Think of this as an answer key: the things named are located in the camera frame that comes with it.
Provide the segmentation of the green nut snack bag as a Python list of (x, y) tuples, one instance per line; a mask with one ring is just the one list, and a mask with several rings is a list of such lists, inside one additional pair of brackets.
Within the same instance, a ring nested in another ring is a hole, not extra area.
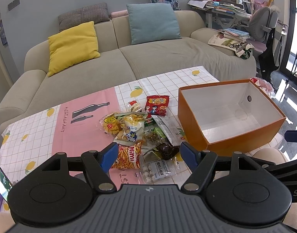
[(167, 142), (167, 137), (159, 127), (154, 127), (145, 133), (146, 140), (150, 144), (158, 146)]

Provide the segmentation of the orange cardboard box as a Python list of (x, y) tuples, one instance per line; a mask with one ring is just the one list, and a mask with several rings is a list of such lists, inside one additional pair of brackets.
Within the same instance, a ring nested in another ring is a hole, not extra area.
[(177, 116), (191, 146), (219, 156), (249, 153), (270, 143), (286, 120), (249, 79), (179, 88)]

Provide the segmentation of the pink bolster pillow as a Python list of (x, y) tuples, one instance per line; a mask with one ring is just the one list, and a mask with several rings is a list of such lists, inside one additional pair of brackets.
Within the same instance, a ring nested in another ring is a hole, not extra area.
[(128, 15), (128, 10), (119, 10), (117, 12), (112, 12), (110, 15), (110, 18), (118, 18), (118, 17), (122, 17), (122, 16), (127, 16)]

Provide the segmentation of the white balls candy bag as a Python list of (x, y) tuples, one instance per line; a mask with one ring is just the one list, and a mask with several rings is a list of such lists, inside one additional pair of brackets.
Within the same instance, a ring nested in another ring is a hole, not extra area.
[(145, 183), (154, 183), (175, 176), (179, 172), (180, 167), (176, 162), (161, 159), (145, 163), (140, 170), (140, 175)]

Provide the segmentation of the pink white lemon tablecloth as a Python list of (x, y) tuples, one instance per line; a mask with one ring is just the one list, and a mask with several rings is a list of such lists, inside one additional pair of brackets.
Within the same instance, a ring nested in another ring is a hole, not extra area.
[[(126, 107), (132, 100), (141, 104), (141, 113), (146, 113), (146, 97), (151, 95), (169, 95), (165, 116), (176, 120), (182, 128), (177, 116), (179, 88), (218, 82), (204, 67), (197, 66), (114, 86), (41, 111), (9, 125), (4, 131), (0, 168), (11, 182), (18, 182), (56, 153), (63, 152), (68, 157), (79, 157), (89, 150), (101, 151), (115, 142), (116, 136), (105, 133), (100, 119), (111, 113), (130, 112)], [(266, 145), (276, 146), (281, 139), (281, 135), (277, 133)], [(153, 153), (143, 156), (154, 147), (148, 140), (146, 145), (142, 145), (140, 169), (109, 170), (109, 176), (116, 187), (125, 183), (184, 184), (191, 171), (181, 154), (176, 154), (171, 159), (180, 167), (177, 175), (154, 183), (143, 181), (140, 175), (142, 166), (161, 160)]]

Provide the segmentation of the yellow round cracker pack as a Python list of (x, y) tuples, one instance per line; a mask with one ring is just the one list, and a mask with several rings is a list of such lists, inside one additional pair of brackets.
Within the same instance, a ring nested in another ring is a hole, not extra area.
[(111, 113), (100, 119), (100, 124), (105, 133), (113, 136), (116, 136), (122, 130), (122, 126), (115, 115), (116, 113)]

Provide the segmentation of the Mimi orange snack bag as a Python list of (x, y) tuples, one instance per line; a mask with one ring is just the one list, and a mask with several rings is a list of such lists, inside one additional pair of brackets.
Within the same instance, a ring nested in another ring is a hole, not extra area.
[(140, 155), (142, 143), (136, 143), (132, 146), (119, 144), (118, 157), (111, 166), (114, 169), (140, 169)]

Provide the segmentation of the dark brown snack pack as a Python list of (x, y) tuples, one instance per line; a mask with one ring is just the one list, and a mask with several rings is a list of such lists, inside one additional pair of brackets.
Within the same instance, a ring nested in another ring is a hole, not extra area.
[(149, 149), (146, 151), (143, 156), (146, 156), (148, 153), (155, 153), (159, 158), (163, 160), (170, 160), (180, 151), (179, 146), (172, 146), (171, 144), (162, 143), (156, 146), (155, 148)]

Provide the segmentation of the floral tote bag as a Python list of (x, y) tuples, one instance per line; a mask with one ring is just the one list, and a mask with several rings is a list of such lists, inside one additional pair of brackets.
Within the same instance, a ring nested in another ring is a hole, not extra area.
[(225, 37), (222, 33), (213, 35), (208, 44), (215, 47), (221, 47), (227, 50), (231, 50), (237, 57), (242, 59), (248, 59), (254, 49), (254, 46), (248, 42), (237, 41), (232, 38)]

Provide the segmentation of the green sausage stick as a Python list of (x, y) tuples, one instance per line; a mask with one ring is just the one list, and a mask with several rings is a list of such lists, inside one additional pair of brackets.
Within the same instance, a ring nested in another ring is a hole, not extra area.
[(148, 127), (148, 126), (153, 125), (153, 124), (155, 124), (155, 121), (154, 121), (153, 117), (147, 118), (145, 120), (145, 122), (144, 122), (144, 126), (145, 127)]

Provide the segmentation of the red cartoon snack bag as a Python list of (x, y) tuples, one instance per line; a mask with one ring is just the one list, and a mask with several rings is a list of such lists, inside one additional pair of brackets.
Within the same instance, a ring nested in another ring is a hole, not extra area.
[(149, 115), (165, 116), (169, 105), (169, 95), (151, 95), (146, 97), (144, 111)]

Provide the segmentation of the cluttered white desk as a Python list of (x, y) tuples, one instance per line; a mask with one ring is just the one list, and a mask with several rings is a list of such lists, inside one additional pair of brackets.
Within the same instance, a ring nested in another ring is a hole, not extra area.
[(189, 0), (188, 6), (205, 18), (207, 28), (248, 28), (253, 13), (250, 0)]

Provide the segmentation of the white yellow chips bag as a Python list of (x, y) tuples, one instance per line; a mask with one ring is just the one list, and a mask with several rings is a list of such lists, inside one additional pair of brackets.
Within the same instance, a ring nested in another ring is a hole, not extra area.
[(119, 121), (122, 130), (116, 135), (114, 141), (123, 145), (133, 145), (142, 143), (146, 145), (144, 135), (145, 121), (147, 113), (128, 112), (115, 114), (115, 118)]

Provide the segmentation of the grey desk chair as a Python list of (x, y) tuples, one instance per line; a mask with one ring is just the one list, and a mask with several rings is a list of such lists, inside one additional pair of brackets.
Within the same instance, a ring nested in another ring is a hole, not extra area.
[(257, 60), (266, 50), (266, 41), (272, 29), (276, 29), (279, 8), (276, 6), (265, 6), (254, 12), (248, 24), (250, 37), (247, 42), (251, 44), (253, 49), (253, 56)]

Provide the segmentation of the teal cushion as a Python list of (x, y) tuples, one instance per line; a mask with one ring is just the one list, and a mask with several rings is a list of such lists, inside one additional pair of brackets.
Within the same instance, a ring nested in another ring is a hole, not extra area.
[(180, 39), (180, 27), (170, 4), (127, 4), (131, 44)]

